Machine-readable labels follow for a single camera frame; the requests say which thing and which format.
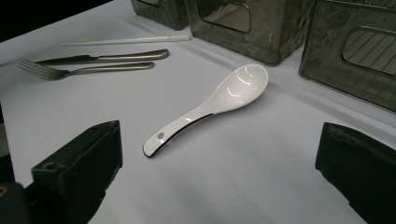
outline spoon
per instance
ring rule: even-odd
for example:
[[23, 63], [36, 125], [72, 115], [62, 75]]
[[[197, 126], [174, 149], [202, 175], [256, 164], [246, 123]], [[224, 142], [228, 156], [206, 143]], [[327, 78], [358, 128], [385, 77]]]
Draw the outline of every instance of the spoon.
[[235, 110], [257, 99], [268, 84], [268, 73], [258, 64], [248, 64], [231, 72], [209, 98], [194, 109], [163, 126], [143, 145], [152, 158], [172, 137], [193, 123], [211, 115]]

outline metal knife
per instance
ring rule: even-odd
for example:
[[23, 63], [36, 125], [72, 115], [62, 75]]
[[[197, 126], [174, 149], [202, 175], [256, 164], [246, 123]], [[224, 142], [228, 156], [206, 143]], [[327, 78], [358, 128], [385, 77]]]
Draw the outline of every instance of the metal knife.
[[122, 55], [104, 55], [92, 57], [90, 55], [78, 55], [74, 57], [50, 59], [37, 63], [44, 65], [51, 64], [70, 64], [70, 63], [122, 63], [159, 60], [169, 56], [168, 49], [159, 49], [148, 52]]

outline white table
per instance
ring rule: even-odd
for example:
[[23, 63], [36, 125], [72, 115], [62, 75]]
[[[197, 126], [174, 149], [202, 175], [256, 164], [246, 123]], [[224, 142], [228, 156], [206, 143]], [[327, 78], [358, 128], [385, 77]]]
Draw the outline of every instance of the white table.
[[[396, 116], [300, 77], [303, 48], [270, 67], [251, 105], [204, 119], [154, 159], [144, 142], [205, 100], [235, 68], [258, 63], [194, 38], [188, 42], [61, 47], [67, 42], [189, 34], [115, 0], [0, 44], [0, 102], [15, 177], [93, 125], [119, 120], [124, 164], [90, 223], [365, 223], [315, 169], [324, 122], [396, 148]], [[79, 54], [169, 49], [150, 70], [46, 81], [16, 65]], [[84, 65], [64, 65], [75, 69]]]

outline metal fork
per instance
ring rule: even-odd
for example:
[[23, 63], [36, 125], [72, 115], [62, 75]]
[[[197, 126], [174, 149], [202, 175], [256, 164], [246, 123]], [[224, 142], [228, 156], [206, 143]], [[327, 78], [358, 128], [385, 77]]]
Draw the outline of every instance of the metal fork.
[[127, 63], [109, 66], [99, 66], [99, 67], [87, 67], [80, 68], [73, 71], [60, 70], [50, 68], [38, 63], [33, 63], [29, 60], [23, 60], [18, 67], [30, 74], [38, 77], [42, 77], [46, 80], [60, 80], [73, 75], [95, 73], [95, 72], [117, 72], [117, 71], [131, 71], [131, 70], [141, 70], [150, 69], [154, 67], [154, 63]]

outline plastic container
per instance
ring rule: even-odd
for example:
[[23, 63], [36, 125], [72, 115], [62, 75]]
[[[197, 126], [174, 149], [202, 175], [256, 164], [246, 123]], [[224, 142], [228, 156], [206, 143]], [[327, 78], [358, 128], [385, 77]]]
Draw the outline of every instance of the plastic container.
[[278, 65], [305, 40], [313, 0], [186, 0], [191, 34]]
[[396, 0], [319, 0], [300, 75], [396, 112], [395, 7]]
[[174, 30], [181, 30], [189, 25], [184, 0], [131, 0], [131, 2], [137, 15]]

